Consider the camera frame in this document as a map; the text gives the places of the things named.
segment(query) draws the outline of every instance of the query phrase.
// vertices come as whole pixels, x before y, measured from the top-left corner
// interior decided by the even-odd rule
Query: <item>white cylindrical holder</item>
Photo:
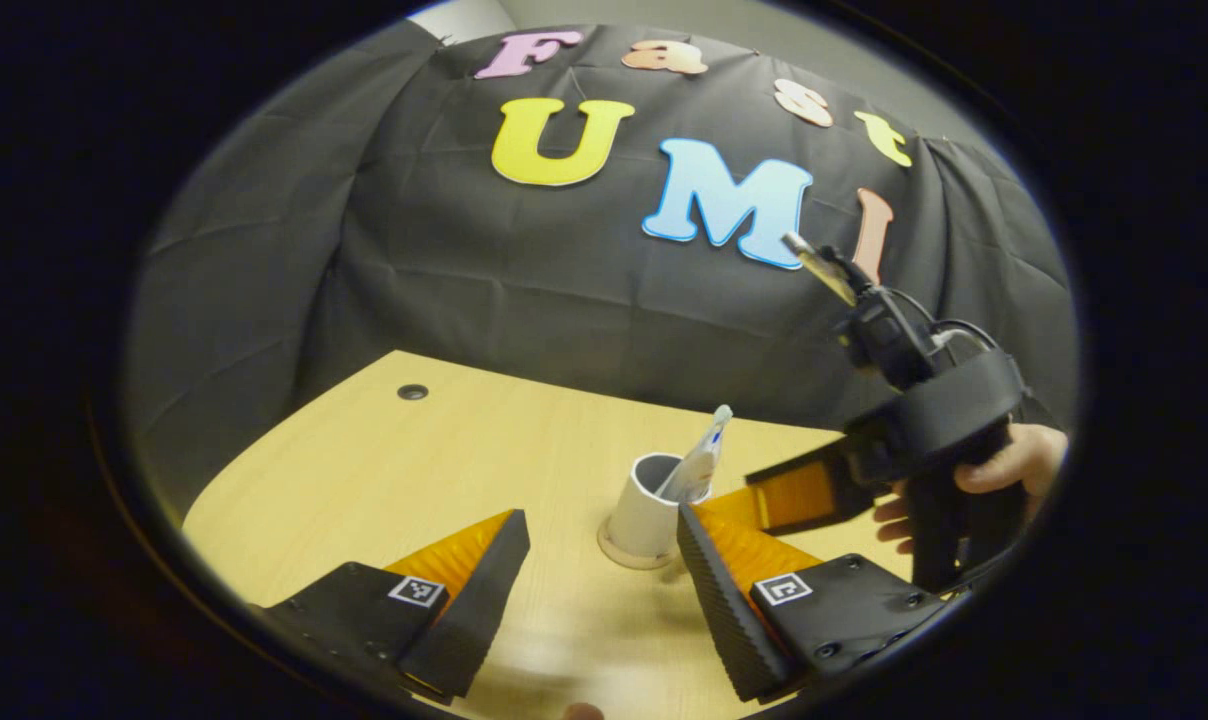
[[[631,477],[622,488],[617,507],[596,534],[600,550],[610,561],[626,568],[651,570],[674,559],[676,511],[680,503],[662,500],[654,492],[681,459],[681,455],[672,455],[669,452],[650,452],[633,461]],[[703,497],[695,500],[695,505],[708,497],[709,487]]]

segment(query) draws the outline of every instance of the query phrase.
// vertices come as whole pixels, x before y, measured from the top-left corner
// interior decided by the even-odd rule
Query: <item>colorful foam letter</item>
[[[522,76],[532,70],[525,60],[545,63],[561,45],[577,45],[582,41],[580,31],[530,31],[525,35],[507,35],[503,37],[503,50],[498,51],[488,68],[475,74],[476,79]]]
[[[824,128],[831,127],[836,122],[827,111],[827,100],[818,92],[790,81],[790,79],[777,79],[773,81],[773,87],[777,88],[773,94],[777,104],[786,109],[789,114],[795,114],[796,117],[808,120],[808,122]]]
[[[854,117],[866,123],[866,135],[870,135],[870,143],[875,145],[875,150],[879,150],[884,155],[884,158],[895,161],[904,168],[911,167],[910,156],[898,150],[898,143],[906,143],[906,138],[888,127],[888,120],[881,118],[879,115],[864,114],[861,110],[856,110]]]
[[[856,250],[852,261],[879,284],[879,256],[884,254],[884,233],[893,222],[893,209],[888,202],[865,187],[856,188],[856,202],[861,202],[861,228],[856,232]]]
[[[503,128],[493,141],[493,167],[504,178],[524,184],[573,184],[600,172],[612,150],[622,118],[635,114],[632,105],[615,100],[586,100],[577,105],[586,115],[582,140],[568,158],[544,158],[538,152],[541,130],[550,115],[564,108],[553,97],[522,97],[503,105]]]
[[[627,68],[639,68],[641,70],[672,70],[673,72],[697,74],[705,72],[705,65],[701,63],[701,50],[687,42],[674,40],[641,40],[631,46],[633,53],[622,56],[622,64]]]
[[[670,158],[670,170],[662,205],[641,223],[645,233],[666,240],[692,240],[697,225],[689,215],[696,199],[705,237],[713,245],[728,242],[737,225],[754,213],[751,231],[737,242],[737,249],[760,263],[789,271],[800,267],[782,237],[800,228],[800,199],[813,182],[808,170],[782,159],[765,159],[744,181],[734,184],[714,145],[672,137],[660,146]]]

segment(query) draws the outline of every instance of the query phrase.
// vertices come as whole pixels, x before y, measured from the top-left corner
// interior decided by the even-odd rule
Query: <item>pen holder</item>
[[[669,452],[650,452],[640,455],[631,465],[631,477],[622,488],[622,497],[612,515],[600,524],[600,550],[618,565],[637,570],[660,568],[674,559],[676,552],[676,511],[680,505],[662,500],[654,492],[662,486],[681,455]],[[703,503],[710,497],[705,488]]]

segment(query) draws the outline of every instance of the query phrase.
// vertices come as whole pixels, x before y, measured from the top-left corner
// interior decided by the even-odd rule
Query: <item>wooden table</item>
[[[429,395],[403,400],[410,383]],[[709,420],[393,352],[244,451],[184,532],[243,600],[271,606],[344,561],[389,565],[523,509],[532,550],[484,666],[449,712],[556,720],[590,702],[609,720],[736,719],[761,706],[728,685],[683,563],[631,570],[596,541],[633,459],[683,454]],[[736,418],[714,493],[837,437]],[[860,552],[910,577],[869,516],[783,539],[823,559]]]

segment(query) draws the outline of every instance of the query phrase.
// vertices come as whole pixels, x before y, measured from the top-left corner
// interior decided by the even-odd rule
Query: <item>blue letter m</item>
[[[670,172],[662,205],[644,219],[644,232],[666,240],[692,240],[697,225],[689,217],[692,201],[697,199],[705,237],[714,246],[728,242],[737,225],[755,213],[751,232],[737,242],[737,249],[760,263],[791,271],[800,267],[782,237],[800,230],[800,199],[813,182],[808,170],[782,159],[765,159],[742,184],[736,184],[709,143],[673,137],[662,141],[662,151],[670,156]]]

